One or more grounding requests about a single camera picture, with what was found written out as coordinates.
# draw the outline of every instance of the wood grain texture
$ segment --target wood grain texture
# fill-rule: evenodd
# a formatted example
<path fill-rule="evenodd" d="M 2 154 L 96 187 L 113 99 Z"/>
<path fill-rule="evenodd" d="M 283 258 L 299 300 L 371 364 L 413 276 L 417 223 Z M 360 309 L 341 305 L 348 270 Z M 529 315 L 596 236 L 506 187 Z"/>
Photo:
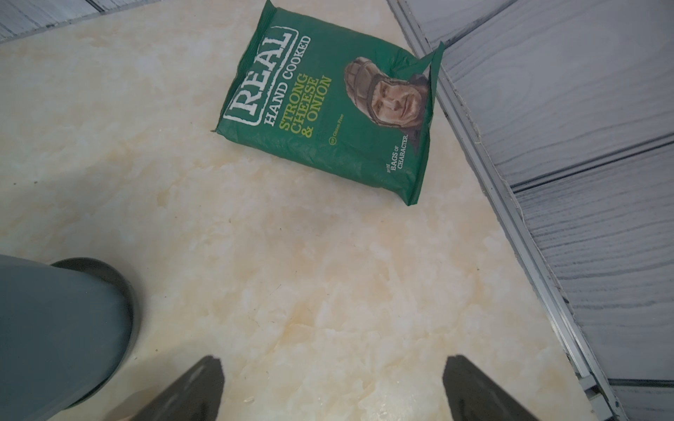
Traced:
<path fill-rule="evenodd" d="M 0 37 L 12 38 L 96 13 L 84 0 L 0 0 Z"/>
<path fill-rule="evenodd" d="M 630 421 L 674 420 L 674 389 L 615 386 Z"/>
<path fill-rule="evenodd" d="M 674 133 L 672 22 L 670 0 L 518 0 L 443 64 L 517 185 Z"/>
<path fill-rule="evenodd" d="M 674 379 L 674 143 L 517 200 L 606 375 Z"/>
<path fill-rule="evenodd" d="M 506 0 L 405 0 L 431 45 L 446 41 Z"/>
<path fill-rule="evenodd" d="M 128 5 L 133 5 L 134 3 L 149 3 L 147 0 L 94 0 L 99 6 L 103 8 L 103 10 L 115 10 L 119 9 L 120 7 L 125 7 Z"/>

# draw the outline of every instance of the cream marble tile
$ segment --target cream marble tile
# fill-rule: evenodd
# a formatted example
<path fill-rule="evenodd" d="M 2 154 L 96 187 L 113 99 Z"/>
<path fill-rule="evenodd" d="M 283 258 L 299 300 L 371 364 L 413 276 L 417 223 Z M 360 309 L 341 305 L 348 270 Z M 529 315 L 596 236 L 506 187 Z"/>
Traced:
<path fill-rule="evenodd" d="M 596 419 L 441 113 L 412 207 L 210 132 L 262 5 L 0 45 L 0 253 L 102 259 L 144 304 L 131 358 L 53 419 L 129 415 L 213 354 L 219 420 L 449 420 L 456 353 L 541 420 Z M 277 5 L 406 47 L 384 0 Z"/>

